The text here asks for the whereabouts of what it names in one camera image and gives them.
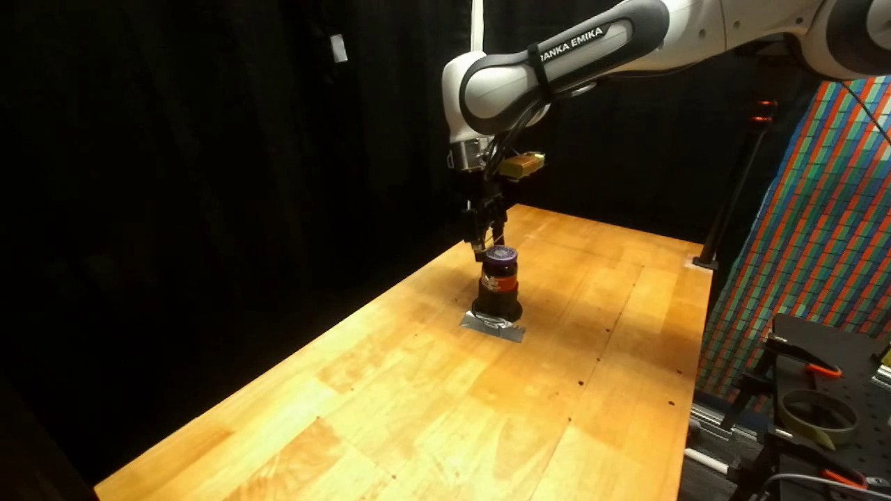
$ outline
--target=black background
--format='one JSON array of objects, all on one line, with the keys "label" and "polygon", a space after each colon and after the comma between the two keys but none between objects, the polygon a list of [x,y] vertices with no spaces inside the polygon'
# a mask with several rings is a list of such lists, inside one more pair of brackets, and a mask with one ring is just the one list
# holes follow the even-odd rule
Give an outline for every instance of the black background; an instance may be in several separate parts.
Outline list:
[{"label": "black background", "polygon": [[[487,51],[605,5],[489,0]],[[441,69],[469,44],[466,14],[4,5],[0,373],[87,481],[457,243]],[[771,92],[785,121],[723,243],[729,268],[807,89],[789,58],[753,53],[605,81],[520,139],[551,167],[517,200],[704,241],[753,101]]]}]

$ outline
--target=wire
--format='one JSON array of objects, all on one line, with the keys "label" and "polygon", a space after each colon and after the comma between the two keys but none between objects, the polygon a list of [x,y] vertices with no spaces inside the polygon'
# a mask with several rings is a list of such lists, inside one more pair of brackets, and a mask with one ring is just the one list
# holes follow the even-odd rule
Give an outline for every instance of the wire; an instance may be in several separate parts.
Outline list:
[{"label": "wire", "polygon": [[805,476],[805,473],[778,473],[778,476],[771,476],[768,481],[762,481],[757,498],[762,498],[762,492],[765,492],[771,484],[778,484],[778,481],[826,484],[826,487],[832,487],[832,491],[850,491],[850,492],[864,495],[864,498],[888,498],[888,501],[891,501],[891,495],[878,492],[878,491],[864,491],[864,487],[831,481],[831,480],[821,480],[821,476]]},{"label": "wire", "polygon": [[842,86],[857,101],[857,106],[865,111],[865,117],[871,121],[871,125],[886,136],[886,143],[891,146],[891,136],[888,132],[882,129],[882,122],[868,111],[868,106],[861,101],[861,94],[847,83],[842,81]]}]

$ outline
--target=colorful wall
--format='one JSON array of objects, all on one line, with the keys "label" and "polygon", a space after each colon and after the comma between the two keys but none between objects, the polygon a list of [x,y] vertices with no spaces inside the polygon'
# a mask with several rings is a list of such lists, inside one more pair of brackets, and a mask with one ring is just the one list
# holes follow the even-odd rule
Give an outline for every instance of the colorful wall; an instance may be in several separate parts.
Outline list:
[{"label": "colorful wall", "polygon": [[[891,79],[850,89],[891,129]],[[851,337],[891,334],[891,146],[864,106],[821,83],[709,313],[700,391],[732,395],[778,313]]]}]

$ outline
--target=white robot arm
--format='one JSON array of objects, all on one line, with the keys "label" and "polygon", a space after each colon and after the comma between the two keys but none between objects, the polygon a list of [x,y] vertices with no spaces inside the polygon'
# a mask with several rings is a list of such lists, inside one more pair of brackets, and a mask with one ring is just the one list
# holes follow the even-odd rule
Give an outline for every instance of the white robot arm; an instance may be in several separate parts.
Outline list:
[{"label": "white robot arm", "polygon": [[551,101],[602,76],[677,69],[775,36],[793,43],[825,79],[891,74],[891,0],[624,0],[528,51],[448,61],[448,167],[466,179],[476,257],[487,229],[502,241],[499,149]]}]

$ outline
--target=wooden table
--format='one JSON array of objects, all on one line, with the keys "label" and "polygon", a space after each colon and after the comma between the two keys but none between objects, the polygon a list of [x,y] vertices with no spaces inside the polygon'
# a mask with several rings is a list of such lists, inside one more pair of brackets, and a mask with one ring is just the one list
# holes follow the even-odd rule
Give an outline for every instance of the wooden table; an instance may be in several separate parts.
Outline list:
[{"label": "wooden table", "polygon": [[509,210],[520,342],[462,330],[432,259],[98,484],[116,498],[677,498],[709,273],[700,246]]}]

